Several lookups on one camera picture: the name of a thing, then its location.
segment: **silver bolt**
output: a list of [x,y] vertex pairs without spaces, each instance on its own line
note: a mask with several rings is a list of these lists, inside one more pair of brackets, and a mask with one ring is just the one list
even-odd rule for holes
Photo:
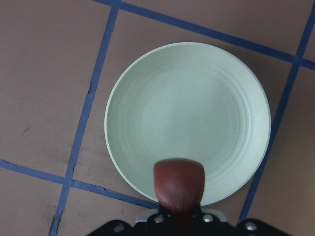
[[245,223],[245,228],[246,228],[248,231],[255,231],[255,230],[257,230],[257,225],[254,224],[253,222],[249,221],[249,222],[246,222],[246,223]]
[[125,226],[122,223],[119,223],[113,230],[115,233],[120,233],[125,230]]
[[154,222],[157,224],[162,223],[164,221],[164,218],[162,215],[158,215],[156,218],[154,218]]
[[213,221],[212,215],[209,215],[209,214],[204,215],[203,216],[203,221],[207,222],[207,223],[212,222]]

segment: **plate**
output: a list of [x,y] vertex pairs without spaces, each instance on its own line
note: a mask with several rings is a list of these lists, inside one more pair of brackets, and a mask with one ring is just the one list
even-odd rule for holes
[[159,47],[130,65],[110,94],[104,124],[117,170],[154,201],[157,161],[200,162],[202,206],[251,178],[271,127],[266,95],[251,70],[223,49],[193,42]]

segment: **white plate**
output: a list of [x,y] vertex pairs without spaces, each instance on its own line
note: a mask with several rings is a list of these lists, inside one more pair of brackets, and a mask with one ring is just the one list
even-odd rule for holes
[[207,44],[152,50],[121,75],[105,112],[110,156],[123,178],[157,201],[153,166],[182,157],[203,164],[202,205],[242,187],[269,142],[270,112],[250,69]]

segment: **blue grid line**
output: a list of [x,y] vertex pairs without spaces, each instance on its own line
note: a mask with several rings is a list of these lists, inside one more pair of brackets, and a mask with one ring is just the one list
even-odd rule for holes
[[[94,0],[96,2],[105,4],[105,5],[113,5],[115,3],[115,0]],[[290,63],[296,64],[296,65],[300,65],[303,67],[306,67],[308,69],[312,69],[315,70],[315,62],[314,61],[310,61],[310,60],[306,60],[303,59],[302,57],[299,57],[297,55],[291,55],[289,53],[285,53],[282,52],[280,50],[276,50],[258,43],[254,43],[242,38],[238,38],[235,37],[233,35],[230,34],[226,34],[214,29],[210,29],[207,27],[203,27],[191,22],[187,22],[184,20],[180,20],[178,18],[175,17],[171,17],[168,15],[164,15],[162,13],[158,13],[143,7],[139,7],[136,5],[133,5],[131,3],[127,3],[127,2],[121,2],[120,3],[120,9],[133,13],[133,14],[137,14],[146,18],[150,18],[152,20],[156,20],[156,21],[160,21],[172,26],[176,26],[185,30],[189,30],[207,37],[211,37],[226,43],[230,43],[242,48],[246,48],[258,53],[262,53],[264,55],[268,55],[280,60],[284,60],[284,61],[288,61]]]
[[[304,29],[304,32],[303,32],[303,35],[302,35],[302,38],[300,41],[300,45],[299,45],[297,53],[296,53],[296,55],[298,57],[302,57],[305,53],[305,50],[306,50],[307,44],[309,42],[314,24],[315,24],[315,1],[313,3],[311,14],[310,14],[308,21],[306,23],[306,26],[305,26],[305,29]],[[285,108],[287,106],[291,91],[293,89],[294,82],[296,80],[296,76],[297,76],[298,71],[299,71],[299,66],[298,65],[292,65],[287,83],[284,87],[284,90],[283,90],[283,93],[282,93],[282,96],[280,99],[280,103],[279,103],[279,106],[278,106],[278,109],[277,109],[277,112],[276,112],[276,115],[275,115],[275,118],[274,118],[274,121],[273,121],[273,124],[271,127],[270,142],[269,142],[266,154],[263,158],[261,165],[259,166],[258,170],[256,171],[256,173],[253,176],[253,180],[252,180],[249,192],[246,196],[241,214],[239,216],[239,222],[247,218],[247,215],[251,209],[253,199],[254,199],[255,194],[257,192],[257,189],[258,189],[264,168],[266,166],[268,157],[270,155],[272,145],[275,141],[275,137],[277,135],[281,120],[284,116]]]
[[106,56],[109,42],[111,39],[111,35],[114,29],[118,11],[119,9],[117,7],[114,7],[114,6],[111,7],[107,24],[106,24],[106,28],[105,28],[105,32],[104,32],[100,49],[97,55],[93,74],[91,76],[90,88],[84,101],[79,124],[78,124],[75,138],[73,141],[72,150],[70,153],[70,158],[69,158],[67,170],[65,173],[65,183],[63,184],[63,187],[62,187],[61,195],[60,195],[57,210],[54,215],[53,222],[50,228],[49,236],[55,236],[57,234],[58,225],[59,225],[63,210],[66,205],[66,201],[67,201],[71,183],[72,183],[74,167],[78,159],[81,143],[84,136],[84,131],[85,131],[87,121],[90,115],[90,111],[92,108],[92,103],[93,103],[94,96],[96,93],[96,88],[97,88],[98,81],[99,81],[99,78],[103,69],[105,56]]
[[43,171],[38,171],[38,170],[35,170],[33,168],[29,168],[29,167],[13,164],[13,163],[7,162],[7,161],[5,161],[3,159],[0,159],[0,167],[2,167],[4,169],[7,169],[7,170],[19,172],[21,174],[25,174],[25,175],[28,175],[28,176],[32,176],[32,177],[36,177],[36,178],[39,178],[39,179],[47,180],[47,181],[50,181],[50,182],[60,183],[60,184],[64,183],[64,177],[53,175],[53,174],[49,174],[49,173],[46,173],[46,172],[43,172]]
[[136,198],[127,194],[123,194],[123,193],[119,193],[110,189],[106,189],[103,188],[101,186],[97,186],[97,185],[93,185],[93,184],[88,184],[88,183],[84,183],[84,182],[80,182],[77,180],[73,180],[72,181],[72,185],[71,187],[74,188],[78,188],[81,190],[86,190],[92,193],[96,193],[96,194],[100,194],[109,198],[113,198],[113,199],[117,199],[117,200],[121,200],[124,201],[126,203],[131,203],[134,205],[139,205],[142,207],[146,207],[146,208],[157,208],[158,204],[157,203],[153,203],[153,202],[149,202],[140,198]]

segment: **pale green plate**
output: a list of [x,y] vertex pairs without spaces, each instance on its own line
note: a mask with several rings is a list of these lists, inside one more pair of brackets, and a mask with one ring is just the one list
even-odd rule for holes
[[175,43],[140,57],[121,75],[106,107],[105,137],[123,178],[157,200],[153,166],[182,157],[203,164],[202,205],[242,187],[269,142],[270,112],[250,69],[201,43]]

